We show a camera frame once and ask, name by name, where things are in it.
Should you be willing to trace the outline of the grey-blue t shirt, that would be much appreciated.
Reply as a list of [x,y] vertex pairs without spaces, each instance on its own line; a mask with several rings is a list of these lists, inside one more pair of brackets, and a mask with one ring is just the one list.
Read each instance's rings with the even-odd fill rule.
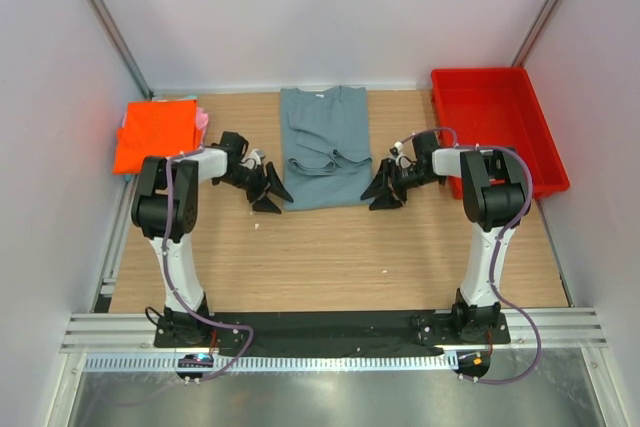
[[365,205],[372,181],[367,91],[283,88],[280,130],[287,211]]

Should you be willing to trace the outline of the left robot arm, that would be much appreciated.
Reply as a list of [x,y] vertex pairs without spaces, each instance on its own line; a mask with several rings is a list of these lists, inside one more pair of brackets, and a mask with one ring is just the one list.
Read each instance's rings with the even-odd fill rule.
[[279,214],[272,196],[294,201],[274,164],[264,158],[241,134],[225,131],[219,142],[192,152],[144,159],[131,219],[149,241],[162,273],[165,300],[155,322],[157,347],[200,347],[221,328],[210,316],[193,254],[199,186],[206,181],[231,185],[244,192],[254,212]]

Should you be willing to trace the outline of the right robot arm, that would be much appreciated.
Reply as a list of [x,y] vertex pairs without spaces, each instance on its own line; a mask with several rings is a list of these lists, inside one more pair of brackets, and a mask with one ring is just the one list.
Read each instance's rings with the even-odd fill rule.
[[472,224],[466,274],[447,316],[459,341],[484,340],[499,327],[500,279],[509,243],[530,210],[532,175],[512,149],[489,145],[444,147],[438,134],[451,128],[421,131],[390,148],[371,183],[361,194],[371,210],[402,207],[408,191],[457,178],[462,185],[463,210]]

